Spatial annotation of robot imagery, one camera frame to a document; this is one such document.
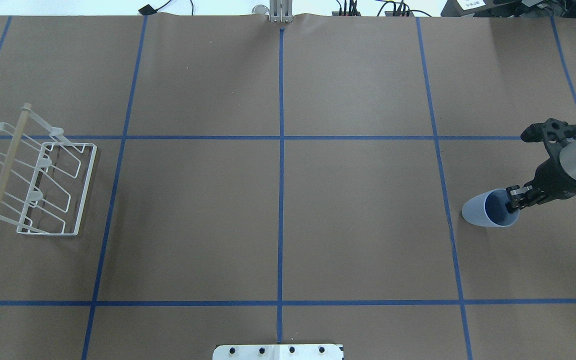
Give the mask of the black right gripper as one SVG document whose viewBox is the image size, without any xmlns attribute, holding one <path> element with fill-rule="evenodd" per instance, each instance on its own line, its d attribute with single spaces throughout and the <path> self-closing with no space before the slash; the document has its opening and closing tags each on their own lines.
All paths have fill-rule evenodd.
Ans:
<svg viewBox="0 0 576 360">
<path fill-rule="evenodd" d="M 534 205 L 542 205 L 556 199 L 565 200 L 576 196 L 576 180 L 570 177 L 554 159 L 547 159 L 535 170 L 534 178 L 525 186 L 505 188 L 509 200 L 505 209 L 509 213 Z"/>
</svg>

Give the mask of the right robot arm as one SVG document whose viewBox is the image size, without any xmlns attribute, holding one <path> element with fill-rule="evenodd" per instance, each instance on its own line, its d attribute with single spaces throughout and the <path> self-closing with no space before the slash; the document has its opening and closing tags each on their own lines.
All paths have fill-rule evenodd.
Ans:
<svg viewBox="0 0 576 360">
<path fill-rule="evenodd" d="M 523 186 L 506 187 L 506 210 L 514 214 L 526 207 L 576 196 L 576 125 L 549 118 L 529 125 L 519 137 L 526 143 L 543 143 L 548 158 L 537 167 L 532 180 Z"/>
</svg>

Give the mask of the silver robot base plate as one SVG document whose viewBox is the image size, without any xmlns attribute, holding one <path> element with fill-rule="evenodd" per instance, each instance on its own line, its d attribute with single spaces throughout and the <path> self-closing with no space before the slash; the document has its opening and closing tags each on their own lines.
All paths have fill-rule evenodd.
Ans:
<svg viewBox="0 0 576 360">
<path fill-rule="evenodd" d="M 341 344 L 224 344 L 213 360 L 344 360 Z"/>
</svg>

